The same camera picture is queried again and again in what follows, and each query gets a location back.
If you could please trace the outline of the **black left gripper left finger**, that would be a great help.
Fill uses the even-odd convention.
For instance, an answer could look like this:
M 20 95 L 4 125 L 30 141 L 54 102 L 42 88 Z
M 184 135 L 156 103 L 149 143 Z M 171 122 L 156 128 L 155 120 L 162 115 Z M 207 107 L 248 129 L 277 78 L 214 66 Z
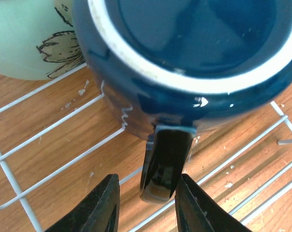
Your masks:
M 120 186 L 117 174 L 108 174 L 73 210 L 47 232 L 117 232 Z

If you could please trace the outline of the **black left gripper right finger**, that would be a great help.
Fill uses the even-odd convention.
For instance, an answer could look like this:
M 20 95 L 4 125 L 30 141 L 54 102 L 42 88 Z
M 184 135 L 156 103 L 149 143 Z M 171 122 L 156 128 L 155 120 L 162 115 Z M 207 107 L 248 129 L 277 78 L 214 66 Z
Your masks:
M 177 228 L 180 232 L 249 232 L 223 210 L 191 177 L 182 174 L 175 192 Z

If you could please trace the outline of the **dark blue ceramic mug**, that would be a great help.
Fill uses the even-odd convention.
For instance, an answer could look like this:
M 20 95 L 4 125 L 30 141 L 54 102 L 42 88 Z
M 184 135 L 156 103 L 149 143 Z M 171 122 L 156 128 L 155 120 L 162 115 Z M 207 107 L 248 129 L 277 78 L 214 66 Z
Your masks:
M 146 140 L 140 197 L 172 197 L 193 140 L 292 83 L 292 0 L 75 0 L 75 33 L 122 124 Z

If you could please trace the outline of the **green floral ceramic bowl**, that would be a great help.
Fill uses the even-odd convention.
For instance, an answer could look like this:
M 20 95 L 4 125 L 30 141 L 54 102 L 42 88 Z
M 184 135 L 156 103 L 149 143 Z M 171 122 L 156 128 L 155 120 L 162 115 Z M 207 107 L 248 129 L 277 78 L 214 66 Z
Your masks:
M 71 0 L 0 0 L 0 74 L 55 79 L 85 60 Z

